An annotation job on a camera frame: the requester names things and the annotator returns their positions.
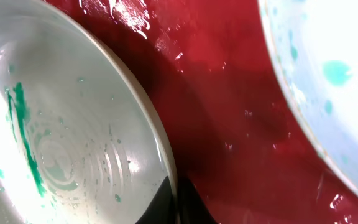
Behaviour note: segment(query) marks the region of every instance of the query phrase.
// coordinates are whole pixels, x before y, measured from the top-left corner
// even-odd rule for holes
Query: red surface
[[[48,0],[99,37],[156,107],[178,172],[218,223],[358,223],[275,79],[256,0]]]

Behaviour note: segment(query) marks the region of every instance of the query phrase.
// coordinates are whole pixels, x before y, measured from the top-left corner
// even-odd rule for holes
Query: bowl rim
[[[279,61],[276,61],[278,56],[275,41],[273,39],[273,30],[270,24],[270,13],[268,0],[258,0],[259,17],[262,25],[262,30],[265,37],[265,43],[267,51],[272,63],[275,77],[280,85],[281,91],[287,101],[289,108],[294,115],[296,122],[302,129],[303,133],[308,138],[310,144],[313,146],[318,156],[327,164],[327,166],[339,177],[339,179],[354,193],[358,196],[358,187],[343,173],[343,171],[337,166],[335,161],[329,156],[325,148],[318,141],[317,137],[313,134],[313,131],[308,125],[307,120],[303,117],[302,112],[296,102],[294,95],[290,91],[290,86],[287,79],[284,76],[283,66]]]
[[[51,13],[60,16],[62,19],[71,24],[75,29],[80,31],[92,44],[95,45],[96,48],[107,58],[110,64],[117,71],[119,76],[127,85],[128,89],[133,94],[137,104],[142,110],[147,123],[149,124],[155,142],[157,143],[157,149],[160,151],[161,156],[164,161],[164,166],[168,172],[168,178],[171,185],[172,195],[174,202],[177,202],[177,186],[178,186],[178,177],[177,177],[177,169],[175,166],[175,160],[173,157],[172,149],[169,143],[169,139],[163,124],[161,122],[160,117],[158,116],[157,110],[154,108],[153,103],[151,102],[149,96],[146,94],[146,91],[140,85],[139,81],[136,79],[135,75],[129,70],[129,68],[125,65],[125,63],[104,43],[100,42],[95,36],[90,34],[84,27],[82,27],[79,23],[74,21],[70,16],[66,15],[61,10],[57,9],[53,5],[39,0],[31,0],[35,4],[39,4],[40,6],[48,9]]]

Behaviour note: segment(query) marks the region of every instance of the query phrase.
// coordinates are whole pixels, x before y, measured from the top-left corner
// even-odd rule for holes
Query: red table
[[[48,0],[118,54],[218,223],[358,223],[287,108],[256,0]]]

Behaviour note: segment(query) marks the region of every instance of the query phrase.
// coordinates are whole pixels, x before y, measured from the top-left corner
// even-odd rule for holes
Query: plate
[[[358,195],[358,1],[259,0],[259,8],[289,107]]]
[[[165,179],[175,196],[167,135],[119,58],[44,2],[0,0],[0,223],[135,223]]]

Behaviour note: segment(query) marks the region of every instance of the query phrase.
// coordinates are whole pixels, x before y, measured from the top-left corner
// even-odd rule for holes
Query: wet plate
[[[291,110],[319,156],[358,195],[358,1],[259,6]]]
[[[135,223],[175,175],[114,53],[44,2],[0,0],[0,223]]]

